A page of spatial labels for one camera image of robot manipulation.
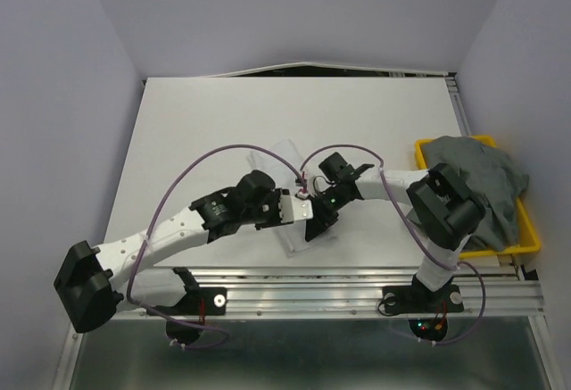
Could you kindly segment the white skirt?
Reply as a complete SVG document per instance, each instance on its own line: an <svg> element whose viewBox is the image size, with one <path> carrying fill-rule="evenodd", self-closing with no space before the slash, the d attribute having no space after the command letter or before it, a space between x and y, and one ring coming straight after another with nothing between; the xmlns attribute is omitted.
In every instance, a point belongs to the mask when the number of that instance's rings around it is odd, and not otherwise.
<svg viewBox="0 0 571 390"><path fill-rule="evenodd" d="M285 159L297 170L301 168L303 158L293 140L285 139L277 142L269 150ZM252 170L260 170L268 174L277 187L288 189L291 194L300 189L295 185L296 176L294 173L285 164L270 155L251 151L246 160ZM278 241L284 247L285 254L290 258L305 254L319 245L317 241L307 242L305 240L306 223L306 220L296 221L287 226L274 228Z"/></svg>

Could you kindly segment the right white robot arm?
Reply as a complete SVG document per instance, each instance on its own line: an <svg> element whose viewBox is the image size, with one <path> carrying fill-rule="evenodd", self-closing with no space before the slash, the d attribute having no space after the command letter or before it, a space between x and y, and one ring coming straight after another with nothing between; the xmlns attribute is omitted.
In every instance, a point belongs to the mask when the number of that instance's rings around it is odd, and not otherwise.
<svg viewBox="0 0 571 390"><path fill-rule="evenodd" d="M428 170L385 173L382 165L350 165L339 153L319 164L328 184L310 195L313 217L304 239L312 241L336 224L339 211L353 201L390 202L424 258L409 286L384 291L389 314L431 311L451 302L451 282L459 255L485 216L481 201L448 164Z"/></svg>

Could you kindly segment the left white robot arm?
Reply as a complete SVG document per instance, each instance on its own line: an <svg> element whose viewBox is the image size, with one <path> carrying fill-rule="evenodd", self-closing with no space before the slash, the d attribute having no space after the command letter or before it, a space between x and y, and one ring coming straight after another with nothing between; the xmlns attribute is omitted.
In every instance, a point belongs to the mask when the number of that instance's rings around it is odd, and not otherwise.
<svg viewBox="0 0 571 390"><path fill-rule="evenodd" d="M109 321L121 303L134 302L135 275L160 261L234 235L245 225L274 228L303 216L304 202L277 188L267 174L254 170L234 187L193 201L163 222L152 221L146 231L118 241L73 245L54 279L72 326L78 333L93 331Z"/></svg>

